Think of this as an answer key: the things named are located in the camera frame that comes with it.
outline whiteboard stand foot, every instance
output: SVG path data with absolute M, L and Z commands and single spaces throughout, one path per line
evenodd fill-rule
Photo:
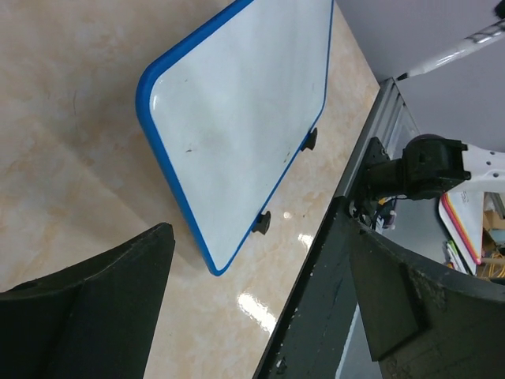
M 309 135 L 307 136 L 307 139 L 305 140 L 303 146 L 301 146 L 301 150 L 304 151 L 306 148 L 308 150 L 313 150 L 316 147 L 316 140 L 317 140 L 317 128 L 314 128 L 314 130 L 310 132 Z
M 256 219 L 256 224 L 254 225 L 252 232 L 256 233 L 259 231 L 262 235 L 267 234 L 268 228 L 270 227 L 270 219 L 270 211 L 267 211 L 264 215 L 259 215 Z

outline marker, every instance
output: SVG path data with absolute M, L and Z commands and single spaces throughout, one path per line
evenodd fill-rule
M 499 17 L 505 16 L 505 11 L 502 9 L 499 11 L 499 7 L 505 6 L 505 1 L 502 2 L 495 8 L 496 15 Z M 419 66 L 414 67 L 411 71 L 403 73 L 396 78 L 397 81 L 403 81 L 407 77 L 415 77 L 416 75 L 422 75 L 423 73 L 429 73 L 434 69 L 438 69 L 449 62 L 453 62 L 456 59 L 463 58 L 467 55 L 480 50 L 482 47 L 488 46 L 491 43 L 499 41 L 505 36 L 505 20 L 500 20 L 493 25 L 488 26 L 480 30 L 471 36 L 466 37 L 459 41 L 451 49 L 444 51 L 441 54 L 435 55 L 434 57 L 422 62 Z

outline beige marble table surface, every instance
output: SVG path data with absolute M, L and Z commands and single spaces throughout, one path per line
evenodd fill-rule
M 251 235 L 212 276 L 133 99 L 144 68 L 229 3 L 0 5 L 0 291 L 173 224 L 146 378 L 251 377 L 378 92 L 335 7 L 316 149 L 296 158 L 269 202 L 267 235 Z

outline whiteboard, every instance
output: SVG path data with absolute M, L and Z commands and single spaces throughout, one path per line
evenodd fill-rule
M 236 1 L 140 79 L 140 124 L 215 275 L 324 108 L 332 7 Z

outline blue border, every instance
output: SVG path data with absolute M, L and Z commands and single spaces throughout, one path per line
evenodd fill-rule
M 159 136 L 158 130 L 155 127 L 155 123 L 152 120 L 151 116 L 151 111 L 150 111 L 150 100 L 151 100 L 151 92 L 152 88 L 158 79 L 158 77 L 163 74 L 165 71 L 167 71 L 171 66 L 173 66 L 176 62 L 178 62 L 181 58 L 183 58 L 186 54 L 188 54 L 192 49 L 194 49 L 196 46 L 198 46 L 200 43 L 202 43 L 205 39 L 207 39 L 210 35 L 212 35 L 215 31 L 217 31 L 219 28 L 221 28 L 226 22 L 228 22 L 232 17 L 234 17 L 237 13 L 241 12 L 247 5 L 249 5 L 251 2 L 254 0 L 236 0 L 229 6 L 227 6 L 223 11 L 215 15 L 211 20 L 209 20 L 207 23 L 203 24 L 200 26 L 195 32 L 191 33 L 188 37 L 183 39 L 180 43 L 172 47 L 170 50 L 168 50 L 165 54 L 163 54 L 161 57 L 156 59 L 151 65 L 148 66 L 148 68 L 144 71 L 142 76 L 140 77 L 139 84 L 137 86 L 137 93 L 135 96 L 135 108 L 137 111 L 137 117 L 139 119 L 140 125 L 142 126 L 142 129 L 144 130 L 144 133 L 149 141 L 149 144 L 151 145 L 151 149 L 155 153 L 155 157 L 158 160 L 158 163 L 162 169 L 163 175 L 165 176 L 165 179 L 168 181 L 168 184 L 170 186 L 170 189 L 172 190 L 172 193 L 174 194 L 174 197 L 176 201 L 179 204 L 179 207 L 181 208 L 181 212 L 184 215 L 186 222 L 189 225 L 189 229 L 194 235 L 194 238 L 196 240 L 196 244 L 200 248 L 202 255 L 204 256 L 205 263 L 207 264 L 207 267 L 209 271 L 216 275 L 220 276 L 222 275 L 228 267 L 230 267 L 231 262 L 237 255 L 238 251 L 244 244 L 245 239 L 251 232 L 252 228 L 254 227 L 256 221 L 253 220 L 251 226 L 245 233 L 244 238 L 241 240 L 240 244 L 238 245 L 237 249 L 235 250 L 234 255 L 232 258 L 228 261 L 226 266 L 222 268 L 221 270 L 218 270 L 215 267 L 214 261 L 211 258 L 211 254 L 208 251 L 207 245 L 204 241 L 204 237 L 202 236 L 200 232 L 200 228 L 198 227 L 198 224 L 196 223 L 195 216 L 193 215 L 193 212 L 191 211 L 191 208 L 189 207 L 188 200 L 186 199 L 186 196 L 184 195 L 184 191 L 182 190 L 181 183 L 178 180 L 178 177 L 175 173 L 175 169 L 172 166 L 172 163 L 170 162 L 170 158 L 168 156 L 168 152 L 165 150 L 163 143 L 161 141 L 161 138 Z M 328 76 L 328 68 L 329 68 L 329 62 L 330 62 L 330 46 L 331 46 L 331 26 L 333 25 L 333 7 L 334 7 L 334 1 L 333 0 L 328 0 L 331 1 L 331 16 L 330 16 L 330 31 L 329 31 L 329 36 L 328 36 L 328 53 L 327 53 L 327 62 L 326 62 L 326 82 L 324 85 L 324 100 L 323 100 L 323 105 L 321 107 L 321 110 L 319 114 L 316 117 L 316 120 L 312 124 L 312 126 L 309 129 L 309 132 L 313 129 L 314 125 L 317 123 L 319 120 L 321 114 L 323 113 L 324 106 L 326 105 L 326 95 L 327 95 L 327 76 Z M 291 161 L 287 165 L 286 169 L 282 173 L 281 177 L 277 181 L 277 184 L 275 184 L 273 190 L 271 191 L 270 195 L 268 196 L 267 200 L 265 201 L 263 207 L 261 207 L 260 212 L 262 212 L 265 207 L 267 206 L 268 202 L 270 201 L 272 195 L 274 192 L 277 190 L 277 187 L 279 186 L 279 183 L 282 181 L 282 178 L 284 178 L 284 175 L 286 172 L 289 170 L 291 167 L 292 162 L 294 161 L 295 157 L 297 156 L 298 152 L 300 151 L 301 147 L 305 143 L 305 140 L 307 137 L 304 138 L 304 140 L 300 143 L 300 146 L 298 146 L 297 151 L 293 154 Z

